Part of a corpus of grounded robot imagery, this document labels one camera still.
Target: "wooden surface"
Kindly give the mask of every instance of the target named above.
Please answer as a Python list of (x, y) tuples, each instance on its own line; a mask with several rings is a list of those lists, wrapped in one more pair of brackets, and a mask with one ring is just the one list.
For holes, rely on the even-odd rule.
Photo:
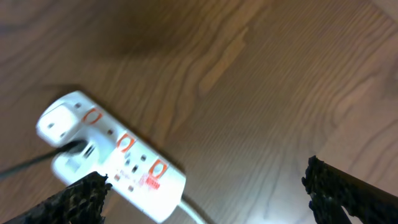
[[(397, 31), (367, 0), (0, 0), (0, 169), (52, 150), (35, 123), (82, 89), (215, 223), (313, 223), (314, 154), (398, 195)], [(62, 188), (50, 162), (2, 181), (0, 222)], [(108, 200), (108, 223), (152, 223)]]
[(398, 2), (395, 0), (372, 0), (394, 21), (398, 22)]

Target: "table surface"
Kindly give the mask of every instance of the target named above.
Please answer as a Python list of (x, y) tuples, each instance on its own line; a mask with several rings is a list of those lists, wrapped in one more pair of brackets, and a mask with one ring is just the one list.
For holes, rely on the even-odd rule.
[[(215, 223), (313, 223), (314, 154), (398, 195), (397, 31), (367, 0), (2, 0), (0, 169), (51, 151), (37, 119), (80, 89)], [(0, 222), (64, 187), (50, 161), (2, 181)], [(152, 223), (116, 194), (104, 214)]]

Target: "power strip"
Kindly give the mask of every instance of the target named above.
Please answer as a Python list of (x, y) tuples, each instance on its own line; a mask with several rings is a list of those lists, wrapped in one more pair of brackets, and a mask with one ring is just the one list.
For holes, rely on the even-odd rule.
[(97, 171), (108, 175), (120, 195), (157, 223), (177, 205), (204, 223), (181, 202), (184, 174), (82, 92), (69, 93), (50, 105), (36, 129), (53, 147), (79, 139), (88, 142), (80, 153), (61, 153), (53, 159), (54, 174), (67, 185)]

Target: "socket hole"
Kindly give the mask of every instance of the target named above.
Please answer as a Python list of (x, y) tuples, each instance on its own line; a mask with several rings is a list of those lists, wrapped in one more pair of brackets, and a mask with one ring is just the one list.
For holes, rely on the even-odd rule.
[(138, 169), (138, 166), (135, 165), (135, 166), (132, 168), (131, 172), (135, 173), (135, 172), (137, 171), (137, 169)]
[(94, 146), (90, 146), (87, 151), (85, 152), (85, 154), (83, 155), (85, 158), (89, 157), (90, 154), (94, 151)]

